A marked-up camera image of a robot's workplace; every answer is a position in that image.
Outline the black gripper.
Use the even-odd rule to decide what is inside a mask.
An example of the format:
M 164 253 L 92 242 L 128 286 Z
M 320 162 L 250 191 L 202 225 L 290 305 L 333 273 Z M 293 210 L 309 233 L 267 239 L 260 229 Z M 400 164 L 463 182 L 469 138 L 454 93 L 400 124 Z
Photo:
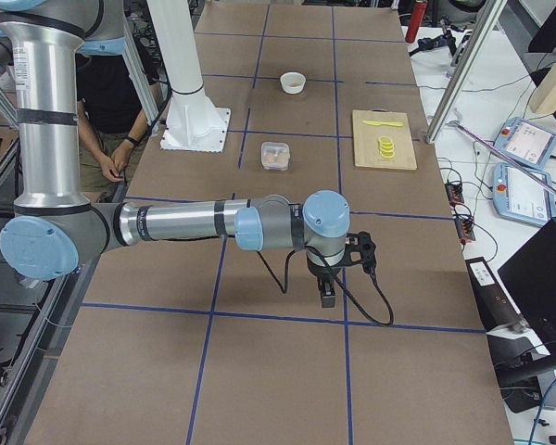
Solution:
M 338 265 L 317 264 L 310 258 L 307 258 L 309 271 L 317 278 L 317 285 L 320 292 L 321 307 L 323 309 L 332 309 L 335 307 L 335 286 L 337 283 L 343 287 L 338 274 L 342 268 Z

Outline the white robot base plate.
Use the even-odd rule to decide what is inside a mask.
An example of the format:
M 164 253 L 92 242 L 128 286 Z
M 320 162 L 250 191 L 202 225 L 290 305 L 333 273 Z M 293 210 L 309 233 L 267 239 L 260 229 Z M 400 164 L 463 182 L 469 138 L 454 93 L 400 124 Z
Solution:
M 231 117 L 207 96 L 186 1 L 162 1 L 151 9 L 162 16 L 159 45 L 172 92 L 161 147 L 166 150 L 223 151 Z

